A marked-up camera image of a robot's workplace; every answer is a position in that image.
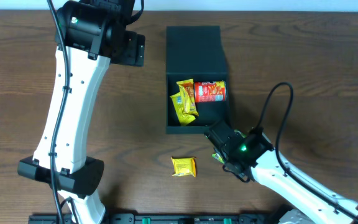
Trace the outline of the small yellow square snack packet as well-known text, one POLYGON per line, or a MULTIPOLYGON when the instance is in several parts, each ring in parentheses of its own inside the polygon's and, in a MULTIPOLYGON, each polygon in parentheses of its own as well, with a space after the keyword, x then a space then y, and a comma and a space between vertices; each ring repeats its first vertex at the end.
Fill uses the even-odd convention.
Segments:
POLYGON ((196 177, 196 161, 194 157, 186 157, 186 158, 171 158, 174 173, 172 176, 174 177, 182 177, 191 175, 196 177))

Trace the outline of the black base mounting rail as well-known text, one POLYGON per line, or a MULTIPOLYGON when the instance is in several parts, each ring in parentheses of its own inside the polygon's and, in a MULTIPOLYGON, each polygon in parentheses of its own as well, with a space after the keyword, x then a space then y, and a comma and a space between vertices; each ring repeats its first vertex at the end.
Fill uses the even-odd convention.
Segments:
POLYGON ((243 213, 240 215, 134 215, 116 213, 101 219, 105 224, 263 224, 279 223, 279 215, 243 213))

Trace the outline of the yellow wafer snack packet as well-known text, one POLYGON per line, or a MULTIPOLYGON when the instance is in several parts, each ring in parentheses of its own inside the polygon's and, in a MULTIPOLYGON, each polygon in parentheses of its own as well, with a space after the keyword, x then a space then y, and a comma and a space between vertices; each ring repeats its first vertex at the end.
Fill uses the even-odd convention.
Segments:
POLYGON ((176 93, 170 96, 170 98, 181 126, 187 126, 196 119, 194 115, 184 112, 184 104, 182 103, 180 93, 176 93))

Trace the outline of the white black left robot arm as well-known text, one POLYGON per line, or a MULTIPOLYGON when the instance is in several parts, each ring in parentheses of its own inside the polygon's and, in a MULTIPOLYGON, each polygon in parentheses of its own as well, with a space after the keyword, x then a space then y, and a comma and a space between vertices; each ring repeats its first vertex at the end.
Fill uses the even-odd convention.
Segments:
POLYGON ((98 185, 104 162, 86 153, 101 82, 112 64, 141 67, 145 37, 127 30, 141 12, 134 0, 67 1, 51 9, 56 27, 55 83, 42 138, 21 159, 20 176, 48 184, 57 213, 30 223, 107 223, 98 185))

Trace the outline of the black gift box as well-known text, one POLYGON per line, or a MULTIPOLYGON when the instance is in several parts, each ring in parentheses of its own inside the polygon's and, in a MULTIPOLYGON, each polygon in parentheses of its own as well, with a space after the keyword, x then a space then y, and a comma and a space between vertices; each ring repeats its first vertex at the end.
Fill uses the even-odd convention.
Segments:
POLYGON ((166 29, 167 134, 203 134, 212 124, 231 124, 231 107, 224 101, 196 104, 199 116, 189 125, 179 123, 171 96, 178 81, 228 82, 228 67, 219 26, 168 26, 166 29))

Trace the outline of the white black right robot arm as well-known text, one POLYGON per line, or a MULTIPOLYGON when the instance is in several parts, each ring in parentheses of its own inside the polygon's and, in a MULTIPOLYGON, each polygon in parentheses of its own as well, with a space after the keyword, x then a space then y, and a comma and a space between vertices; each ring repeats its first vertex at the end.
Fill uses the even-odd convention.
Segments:
POLYGON ((261 127, 247 134, 224 121, 204 133, 223 169, 242 182, 254 181, 281 195, 314 223, 358 223, 358 203, 320 184, 291 164, 261 127))

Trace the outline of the green white snack packet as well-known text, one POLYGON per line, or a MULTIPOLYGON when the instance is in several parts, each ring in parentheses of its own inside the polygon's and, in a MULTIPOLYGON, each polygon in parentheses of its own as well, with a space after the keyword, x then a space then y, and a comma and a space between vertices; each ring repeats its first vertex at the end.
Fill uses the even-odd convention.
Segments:
MULTIPOLYGON (((235 129, 234 132, 235 132, 236 134, 240 134, 243 138, 246 137, 245 134, 243 134, 241 131, 239 131, 239 130, 237 130, 237 129, 235 129)), ((213 159, 217 160, 218 162, 220 162, 220 163, 222 163, 222 164, 224 163, 223 158, 221 157, 221 155, 220 155, 219 153, 217 153, 216 148, 214 148, 214 153, 213 153, 211 156, 212 156, 213 159)))

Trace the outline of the yellow peanut butter snack packet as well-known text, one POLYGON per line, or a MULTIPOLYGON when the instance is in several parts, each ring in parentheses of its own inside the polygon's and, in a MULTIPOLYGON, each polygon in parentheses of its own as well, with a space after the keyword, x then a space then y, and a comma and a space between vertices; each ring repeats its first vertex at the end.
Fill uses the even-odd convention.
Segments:
POLYGON ((193 79, 178 81, 177 85, 180 90, 184 113, 199 116, 195 105, 193 79))

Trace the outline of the red Pringles can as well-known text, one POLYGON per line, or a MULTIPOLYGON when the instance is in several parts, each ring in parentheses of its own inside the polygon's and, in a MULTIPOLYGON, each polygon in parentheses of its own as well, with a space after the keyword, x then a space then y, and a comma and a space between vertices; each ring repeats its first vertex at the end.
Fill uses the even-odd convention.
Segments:
POLYGON ((194 91, 196 103, 226 101, 227 98, 225 81, 196 82, 194 91))

